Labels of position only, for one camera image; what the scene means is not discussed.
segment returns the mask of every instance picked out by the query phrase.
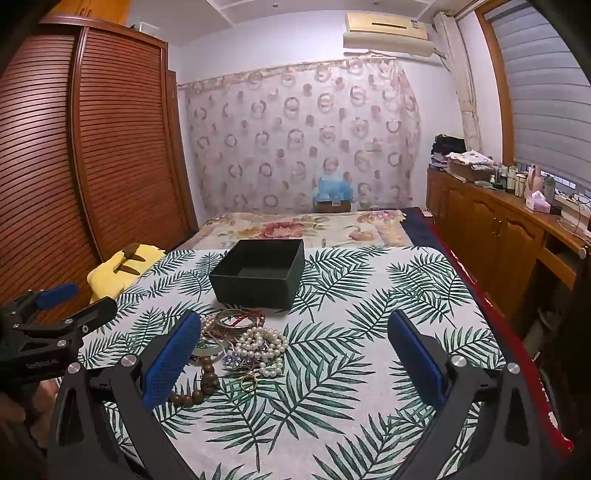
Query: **yellow cloth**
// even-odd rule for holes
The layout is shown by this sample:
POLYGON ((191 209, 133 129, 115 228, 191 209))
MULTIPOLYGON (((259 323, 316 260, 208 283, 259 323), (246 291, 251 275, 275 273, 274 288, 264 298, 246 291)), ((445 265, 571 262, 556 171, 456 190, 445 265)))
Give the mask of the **yellow cloth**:
POLYGON ((86 281, 92 289, 90 303, 103 297, 111 297, 116 300, 121 292, 130 287, 141 274, 163 256, 164 251, 152 245, 139 245, 130 258, 125 258, 123 251, 117 252, 86 277, 86 281))

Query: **ring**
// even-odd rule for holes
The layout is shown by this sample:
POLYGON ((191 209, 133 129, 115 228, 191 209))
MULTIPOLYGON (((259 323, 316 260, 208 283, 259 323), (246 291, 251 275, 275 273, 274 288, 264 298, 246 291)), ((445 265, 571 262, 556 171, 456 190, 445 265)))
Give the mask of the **ring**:
POLYGON ((242 390, 244 390, 245 392, 254 392, 258 387, 258 380, 256 379, 256 376, 253 372, 248 372, 246 375, 244 375, 244 377, 242 377, 242 379, 240 380, 240 388, 242 390), (249 381, 251 382, 249 387, 246 387, 244 385, 245 381, 249 381))

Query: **air conditioner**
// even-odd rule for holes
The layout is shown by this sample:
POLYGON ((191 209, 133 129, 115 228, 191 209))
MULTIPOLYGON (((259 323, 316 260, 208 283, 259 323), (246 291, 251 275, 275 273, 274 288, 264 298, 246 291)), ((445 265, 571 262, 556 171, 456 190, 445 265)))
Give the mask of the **air conditioner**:
POLYGON ((435 44, 428 40, 425 25, 393 15, 347 13, 344 48, 410 53, 430 57, 435 44))

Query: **tissue box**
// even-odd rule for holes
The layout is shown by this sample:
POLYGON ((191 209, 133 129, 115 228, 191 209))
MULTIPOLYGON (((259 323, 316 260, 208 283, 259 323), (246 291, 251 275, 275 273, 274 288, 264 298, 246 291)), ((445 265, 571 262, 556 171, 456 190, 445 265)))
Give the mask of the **tissue box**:
POLYGON ((525 200, 525 206, 534 212, 550 213, 550 204, 548 202, 536 203, 532 197, 525 200))

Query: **cabinet door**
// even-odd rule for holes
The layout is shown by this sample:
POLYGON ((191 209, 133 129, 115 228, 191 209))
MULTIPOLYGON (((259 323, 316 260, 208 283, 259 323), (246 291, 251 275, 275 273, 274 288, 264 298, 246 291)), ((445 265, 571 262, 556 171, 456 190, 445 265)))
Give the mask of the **cabinet door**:
POLYGON ((490 267, 495 257, 498 228, 495 204, 473 194, 466 208, 468 236, 460 260, 484 291, 488 288, 490 267))
POLYGON ((444 240, 458 258, 465 253, 465 232, 467 199, 463 185, 451 184, 447 191, 446 219, 444 221, 444 240))
POLYGON ((434 171, 427 172, 427 208, 437 221, 441 204, 441 180, 434 171))
POLYGON ((542 229, 521 215, 505 212, 498 230, 488 293, 508 319, 515 314, 527 287, 542 237, 542 229))
POLYGON ((85 205, 104 258, 189 234, 168 129, 164 51, 90 28, 74 76, 74 141, 85 205))
POLYGON ((447 178, 441 177, 436 180, 438 190, 437 215, 435 216, 435 227, 441 239, 447 243, 447 197, 449 195, 449 183, 447 178))
POLYGON ((75 43, 72 28, 40 25, 0 79, 0 302, 29 288, 80 287, 42 322, 88 304, 86 275, 98 265, 72 181, 66 112, 75 43))

